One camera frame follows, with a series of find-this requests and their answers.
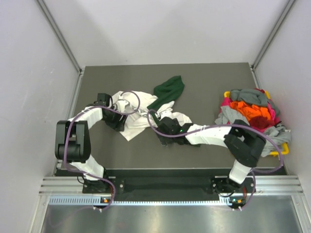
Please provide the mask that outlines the white and green t shirt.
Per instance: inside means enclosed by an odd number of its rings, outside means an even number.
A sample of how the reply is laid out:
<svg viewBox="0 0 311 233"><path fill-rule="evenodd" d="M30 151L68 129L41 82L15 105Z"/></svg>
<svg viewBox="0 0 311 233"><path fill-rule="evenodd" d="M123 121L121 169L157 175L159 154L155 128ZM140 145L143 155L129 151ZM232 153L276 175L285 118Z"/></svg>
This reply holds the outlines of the white and green t shirt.
<svg viewBox="0 0 311 233"><path fill-rule="evenodd" d="M173 76L164 83L156 86L153 93L140 91L119 91L112 96L112 103L117 100L127 100L130 106L126 109L127 116L124 131L121 134L127 141L143 132L146 128L156 127L161 119L157 118L157 112L173 109L174 102L181 96L185 88L181 76ZM172 110L171 118L177 118L180 125L192 123L191 119L183 113Z"/></svg>

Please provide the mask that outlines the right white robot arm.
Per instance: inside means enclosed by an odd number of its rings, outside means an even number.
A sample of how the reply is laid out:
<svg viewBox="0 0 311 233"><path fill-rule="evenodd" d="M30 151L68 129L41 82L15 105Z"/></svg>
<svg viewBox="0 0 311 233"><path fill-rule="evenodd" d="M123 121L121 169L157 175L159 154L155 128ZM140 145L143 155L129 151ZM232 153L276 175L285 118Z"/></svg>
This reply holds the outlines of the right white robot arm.
<svg viewBox="0 0 311 233"><path fill-rule="evenodd" d="M201 126L193 123L180 125L176 118L164 117L155 132L163 145L215 145L227 148L235 158L233 167L223 182L213 184L216 193L240 191L248 173L257 166L266 139L246 124L235 120L233 125Z"/></svg>

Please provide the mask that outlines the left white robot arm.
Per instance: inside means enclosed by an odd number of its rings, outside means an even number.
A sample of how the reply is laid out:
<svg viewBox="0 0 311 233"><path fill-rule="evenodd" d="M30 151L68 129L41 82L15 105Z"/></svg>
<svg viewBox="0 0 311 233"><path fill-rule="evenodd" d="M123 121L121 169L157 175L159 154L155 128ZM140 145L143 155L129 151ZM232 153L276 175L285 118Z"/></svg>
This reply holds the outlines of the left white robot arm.
<svg viewBox="0 0 311 233"><path fill-rule="evenodd" d="M109 94L99 93L97 100L87 105L75 117L56 124L55 157L64 162L70 172L84 180L87 193L104 193L112 189L105 168L91 155L89 130L99 121L117 132L124 131L127 116L126 100L113 100Z"/></svg>

